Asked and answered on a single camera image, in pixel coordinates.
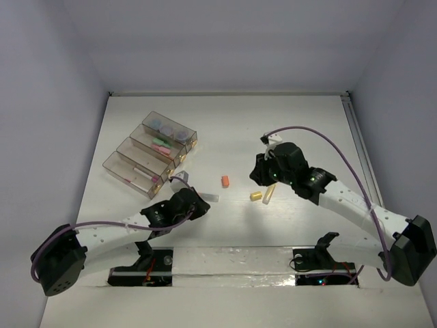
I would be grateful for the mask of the white pen magenta cap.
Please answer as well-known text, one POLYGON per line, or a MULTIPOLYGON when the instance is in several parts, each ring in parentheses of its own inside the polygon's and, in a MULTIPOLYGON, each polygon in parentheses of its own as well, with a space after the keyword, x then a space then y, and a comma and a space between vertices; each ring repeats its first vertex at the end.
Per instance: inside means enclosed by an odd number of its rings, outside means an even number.
POLYGON ((140 170, 140 169, 137 168, 137 167, 134 167, 132 170, 133 170, 134 172, 137 172, 138 174, 142 175, 143 177, 145 177, 145 178, 151 180, 152 182, 156 182, 156 181, 158 180, 158 177, 157 177, 157 176, 150 175, 150 174, 148 174, 147 172, 144 172, 144 171, 140 170))

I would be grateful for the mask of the clear highlighter orange tip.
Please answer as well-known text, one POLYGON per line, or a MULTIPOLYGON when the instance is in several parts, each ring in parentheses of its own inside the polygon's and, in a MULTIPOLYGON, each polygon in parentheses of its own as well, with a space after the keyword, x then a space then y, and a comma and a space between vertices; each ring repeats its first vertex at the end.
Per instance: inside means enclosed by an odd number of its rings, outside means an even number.
POLYGON ((206 202, 219 202, 219 195, 199 193, 199 196, 206 202))

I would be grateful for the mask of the white pen red cap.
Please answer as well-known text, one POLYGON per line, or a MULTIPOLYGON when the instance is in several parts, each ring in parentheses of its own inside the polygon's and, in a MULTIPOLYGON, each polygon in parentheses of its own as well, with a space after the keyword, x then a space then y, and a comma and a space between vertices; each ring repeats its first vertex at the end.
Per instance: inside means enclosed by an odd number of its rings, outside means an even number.
POLYGON ((126 181, 127 181, 128 183, 130 183, 131 185, 133 185, 134 187, 138 188, 139 190, 142 190, 142 191, 145 192, 145 193, 148 192, 148 189, 142 187, 141 185, 135 183, 134 181, 132 181, 132 180, 127 180, 127 179, 126 179, 126 181))

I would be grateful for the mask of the pink highlighter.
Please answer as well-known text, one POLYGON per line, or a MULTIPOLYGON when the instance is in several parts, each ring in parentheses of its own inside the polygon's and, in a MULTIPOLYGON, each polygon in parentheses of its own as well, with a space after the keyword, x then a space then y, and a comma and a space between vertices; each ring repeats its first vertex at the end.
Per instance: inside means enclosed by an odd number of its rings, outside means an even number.
POLYGON ((152 148, 155 149, 155 150, 163 150, 163 149, 165 149, 165 147, 159 146, 159 145, 156 145, 156 144, 152 144, 152 148))

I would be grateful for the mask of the green highlighter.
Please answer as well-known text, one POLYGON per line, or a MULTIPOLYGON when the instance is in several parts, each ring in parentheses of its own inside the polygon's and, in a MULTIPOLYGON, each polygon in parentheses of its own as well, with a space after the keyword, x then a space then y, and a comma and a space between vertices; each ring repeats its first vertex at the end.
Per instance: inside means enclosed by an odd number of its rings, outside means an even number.
POLYGON ((166 147, 166 148, 170 148, 171 147, 169 143, 167 143, 166 141, 161 140, 159 138, 153 138, 152 143, 156 144, 156 145, 159 145, 159 146, 166 147))

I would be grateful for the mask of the blue glitter jar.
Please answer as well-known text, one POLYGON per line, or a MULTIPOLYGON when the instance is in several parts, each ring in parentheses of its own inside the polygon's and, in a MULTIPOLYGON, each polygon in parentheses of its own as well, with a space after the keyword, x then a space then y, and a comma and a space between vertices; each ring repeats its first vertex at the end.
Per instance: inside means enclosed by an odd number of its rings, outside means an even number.
POLYGON ((162 119, 153 118, 147 123, 147 125, 150 128, 159 131, 165 125, 165 121, 163 121, 162 119))

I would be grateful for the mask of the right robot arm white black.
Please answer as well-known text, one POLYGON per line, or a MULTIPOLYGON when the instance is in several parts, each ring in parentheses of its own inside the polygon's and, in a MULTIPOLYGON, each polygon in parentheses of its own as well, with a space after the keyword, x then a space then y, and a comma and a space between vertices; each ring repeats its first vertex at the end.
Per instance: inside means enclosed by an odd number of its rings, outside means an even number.
POLYGON ((400 284, 413 286, 436 257, 436 243, 427 219, 420 215, 407 218, 367 203, 330 172, 309 166, 294 143, 279 143, 257 154, 249 177, 263 187, 276 182, 287 185, 298 197, 340 215, 377 240, 372 243, 363 239, 347 245, 339 233, 329 232, 316 246, 305 250, 301 263, 304 270, 312 264, 319 269, 331 268, 337 261, 351 261, 384 269, 400 284))

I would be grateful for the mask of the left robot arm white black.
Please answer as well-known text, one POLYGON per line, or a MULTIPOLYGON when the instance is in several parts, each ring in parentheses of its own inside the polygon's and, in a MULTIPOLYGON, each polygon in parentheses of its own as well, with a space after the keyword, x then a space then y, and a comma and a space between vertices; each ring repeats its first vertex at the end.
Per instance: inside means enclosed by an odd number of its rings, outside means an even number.
POLYGON ((31 255, 31 278, 52 297, 69 289, 81 276, 102 270, 105 260, 116 257, 115 251, 130 245, 130 265, 120 270, 149 273, 157 262, 149 241, 206 215, 209 209, 209 203, 194 188, 183 188, 170 199, 121 221, 61 225, 31 255))

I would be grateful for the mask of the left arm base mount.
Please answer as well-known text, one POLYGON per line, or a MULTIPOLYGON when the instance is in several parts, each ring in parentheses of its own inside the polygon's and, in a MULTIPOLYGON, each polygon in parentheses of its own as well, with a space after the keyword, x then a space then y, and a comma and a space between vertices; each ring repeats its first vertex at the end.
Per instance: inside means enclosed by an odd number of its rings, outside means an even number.
POLYGON ((130 266, 109 271, 107 284, 113 287, 169 287, 173 284, 173 248, 152 248, 136 242, 137 260, 130 266))

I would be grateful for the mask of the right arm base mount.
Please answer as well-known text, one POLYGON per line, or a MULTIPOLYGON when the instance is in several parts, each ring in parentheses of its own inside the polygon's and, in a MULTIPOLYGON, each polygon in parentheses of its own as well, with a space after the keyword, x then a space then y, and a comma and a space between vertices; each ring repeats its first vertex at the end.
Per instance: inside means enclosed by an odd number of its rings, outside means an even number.
POLYGON ((329 232, 315 246, 293 250, 289 267, 296 274, 297 286, 358 286, 355 264, 336 262, 328 252, 331 242, 338 236, 338 232, 329 232))

